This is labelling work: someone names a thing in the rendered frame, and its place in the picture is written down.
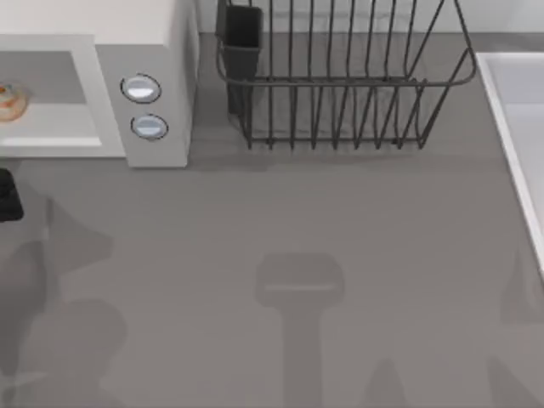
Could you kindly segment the small round microwave knob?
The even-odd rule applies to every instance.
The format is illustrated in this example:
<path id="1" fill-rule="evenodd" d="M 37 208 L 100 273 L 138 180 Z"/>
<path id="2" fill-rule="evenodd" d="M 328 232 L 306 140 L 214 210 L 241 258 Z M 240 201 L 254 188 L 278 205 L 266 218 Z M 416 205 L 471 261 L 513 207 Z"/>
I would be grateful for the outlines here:
<path id="1" fill-rule="evenodd" d="M 163 139 L 169 131 L 169 126 L 164 119 L 151 114 L 134 117 L 130 127 L 135 135 L 148 141 Z"/>

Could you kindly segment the dark grey cutlery holder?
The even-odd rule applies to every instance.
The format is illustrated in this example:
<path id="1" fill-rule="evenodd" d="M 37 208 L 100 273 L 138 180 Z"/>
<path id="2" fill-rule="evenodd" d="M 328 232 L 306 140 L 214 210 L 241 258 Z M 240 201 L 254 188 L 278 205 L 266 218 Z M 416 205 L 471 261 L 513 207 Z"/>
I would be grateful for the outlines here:
<path id="1" fill-rule="evenodd" d="M 224 63 L 228 110 L 241 115 L 245 108 L 247 87 L 258 72 L 262 49 L 264 13 L 260 7 L 235 5 L 230 0 L 218 0 L 216 35 Z"/>

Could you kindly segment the large round microwave knob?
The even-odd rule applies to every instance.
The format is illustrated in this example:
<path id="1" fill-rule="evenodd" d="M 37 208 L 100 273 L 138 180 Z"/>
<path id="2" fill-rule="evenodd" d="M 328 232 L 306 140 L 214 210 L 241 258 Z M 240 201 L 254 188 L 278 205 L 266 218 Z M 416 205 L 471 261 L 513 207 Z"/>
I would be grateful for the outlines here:
<path id="1" fill-rule="evenodd" d="M 160 83 L 152 76 L 139 73 L 120 82 L 123 96 L 136 104 L 151 104 L 162 95 Z"/>

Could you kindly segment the pale microwave oven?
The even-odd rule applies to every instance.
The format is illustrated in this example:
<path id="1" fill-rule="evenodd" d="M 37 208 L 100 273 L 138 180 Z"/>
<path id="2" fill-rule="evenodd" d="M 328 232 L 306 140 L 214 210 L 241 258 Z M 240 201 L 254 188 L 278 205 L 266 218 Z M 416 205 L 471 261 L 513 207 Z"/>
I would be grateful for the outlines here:
<path id="1" fill-rule="evenodd" d="M 0 158 L 122 158 L 134 168 L 188 163 L 200 62 L 195 0 L 0 0 L 0 82 L 29 95 L 0 122 Z M 136 104 L 120 89 L 143 73 L 161 97 Z M 134 117 L 164 119 L 148 141 Z"/>

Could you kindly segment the white sink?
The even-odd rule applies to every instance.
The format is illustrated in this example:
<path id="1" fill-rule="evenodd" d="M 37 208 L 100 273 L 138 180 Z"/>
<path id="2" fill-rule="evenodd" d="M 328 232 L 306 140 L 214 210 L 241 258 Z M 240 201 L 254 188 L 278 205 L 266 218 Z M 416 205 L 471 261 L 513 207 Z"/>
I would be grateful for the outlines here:
<path id="1" fill-rule="evenodd" d="M 544 52 L 476 57 L 544 281 Z"/>

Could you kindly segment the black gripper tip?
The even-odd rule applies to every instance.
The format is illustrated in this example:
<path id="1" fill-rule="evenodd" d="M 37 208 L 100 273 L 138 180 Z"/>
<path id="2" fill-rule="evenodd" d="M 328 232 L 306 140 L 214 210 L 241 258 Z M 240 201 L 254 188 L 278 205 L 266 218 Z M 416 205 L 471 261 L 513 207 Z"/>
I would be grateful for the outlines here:
<path id="1" fill-rule="evenodd" d="M 24 209 L 12 173 L 0 168 L 0 223 L 19 221 Z"/>

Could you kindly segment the orange and white food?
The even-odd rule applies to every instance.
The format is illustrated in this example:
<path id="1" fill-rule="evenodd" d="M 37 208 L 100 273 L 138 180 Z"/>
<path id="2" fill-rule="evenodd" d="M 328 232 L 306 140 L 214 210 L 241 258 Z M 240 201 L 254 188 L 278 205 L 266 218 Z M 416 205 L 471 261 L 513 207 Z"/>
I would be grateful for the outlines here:
<path id="1" fill-rule="evenodd" d="M 0 122 L 21 118 L 29 105 L 29 95 L 19 84 L 0 82 Z"/>

